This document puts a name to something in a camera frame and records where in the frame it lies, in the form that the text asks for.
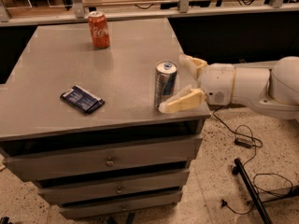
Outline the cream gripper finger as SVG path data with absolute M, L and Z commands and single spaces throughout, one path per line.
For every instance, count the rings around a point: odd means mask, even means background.
M 207 61 L 194 58 L 192 56 L 181 54 L 179 56 L 180 63 L 186 67 L 186 69 L 190 72 L 193 78 L 198 78 L 201 70 L 207 66 Z
M 176 95 L 160 103 L 158 110 L 161 113 L 176 113 L 196 108 L 206 100 L 206 94 L 200 88 L 191 85 L 184 87 Z

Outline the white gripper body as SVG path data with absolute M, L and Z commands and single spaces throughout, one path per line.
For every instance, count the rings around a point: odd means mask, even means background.
M 235 67 L 231 64 L 213 63 L 203 68 L 198 87 L 206 94 L 210 105 L 228 105 L 232 99 Z

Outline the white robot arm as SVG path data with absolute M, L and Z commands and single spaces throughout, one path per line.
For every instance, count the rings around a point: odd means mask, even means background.
M 188 55 L 179 61 L 197 81 L 162 102 L 162 113 L 176 113 L 210 105 L 244 105 L 252 111 L 278 119 L 299 118 L 299 58 L 285 57 L 271 68 L 213 63 Z

